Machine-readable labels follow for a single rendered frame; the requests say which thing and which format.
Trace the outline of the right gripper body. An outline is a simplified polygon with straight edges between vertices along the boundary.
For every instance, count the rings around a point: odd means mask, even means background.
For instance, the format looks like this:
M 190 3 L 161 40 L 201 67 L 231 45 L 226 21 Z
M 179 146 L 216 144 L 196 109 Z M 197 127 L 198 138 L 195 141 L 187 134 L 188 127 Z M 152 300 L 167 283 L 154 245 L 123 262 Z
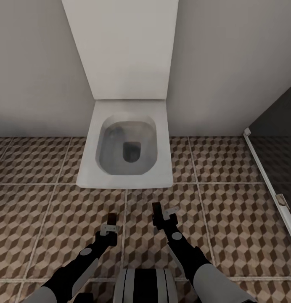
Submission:
M 155 218 L 156 220 L 156 226 L 158 230 L 163 229 L 165 231 L 165 229 L 167 228 L 167 226 L 169 225 L 175 225 L 178 224 L 178 220 L 177 220 L 177 215 L 175 213 L 169 215 L 169 220 L 164 220 L 164 218 Z

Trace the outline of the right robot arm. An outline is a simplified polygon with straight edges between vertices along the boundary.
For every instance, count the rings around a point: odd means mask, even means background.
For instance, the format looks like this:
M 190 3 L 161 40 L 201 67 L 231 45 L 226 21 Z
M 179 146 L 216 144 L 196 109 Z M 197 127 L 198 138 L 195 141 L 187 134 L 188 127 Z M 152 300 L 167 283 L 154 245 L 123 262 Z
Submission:
M 225 277 L 209 260 L 202 250 L 195 248 L 178 230 L 179 206 L 162 210 L 162 218 L 153 218 L 153 226 L 163 229 L 167 235 L 167 248 L 184 276 L 202 303 L 259 303 L 253 296 Z

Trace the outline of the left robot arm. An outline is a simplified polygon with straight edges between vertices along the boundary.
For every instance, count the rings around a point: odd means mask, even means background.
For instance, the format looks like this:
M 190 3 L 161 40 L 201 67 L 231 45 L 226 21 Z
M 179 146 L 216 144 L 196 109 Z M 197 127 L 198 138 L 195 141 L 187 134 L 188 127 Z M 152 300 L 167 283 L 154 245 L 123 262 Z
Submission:
M 67 303 L 95 273 L 99 258 L 109 246 L 117 246 L 119 225 L 102 224 L 95 242 L 80 251 L 75 260 L 59 268 L 44 285 L 22 303 Z

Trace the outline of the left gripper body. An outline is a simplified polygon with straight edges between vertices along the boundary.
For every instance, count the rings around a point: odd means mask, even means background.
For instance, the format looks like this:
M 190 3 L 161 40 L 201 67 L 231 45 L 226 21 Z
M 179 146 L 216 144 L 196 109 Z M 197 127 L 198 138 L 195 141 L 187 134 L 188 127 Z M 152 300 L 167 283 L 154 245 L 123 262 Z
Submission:
M 95 234 L 95 242 L 100 241 L 104 245 L 104 251 L 109 246 L 117 246 L 117 234 L 115 232 L 109 232 L 106 236 L 100 236 L 100 232 Z

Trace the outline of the mousetrap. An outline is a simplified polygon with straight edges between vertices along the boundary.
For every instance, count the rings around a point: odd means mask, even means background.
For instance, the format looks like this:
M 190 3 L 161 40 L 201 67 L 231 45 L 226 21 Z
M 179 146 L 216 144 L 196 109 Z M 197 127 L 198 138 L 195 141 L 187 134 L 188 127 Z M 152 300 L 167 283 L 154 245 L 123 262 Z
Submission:
M 117 213 L 108 213 L 107 224 L 116 225 L 116 217 L 117 217 Z
M 162 209 L 161 209 L 161 202 L 153 202 L 152 207 L 153 207 L 153 213 L 154 213 L 153 217 L 162 218 L 163 214 L 162 214 Z

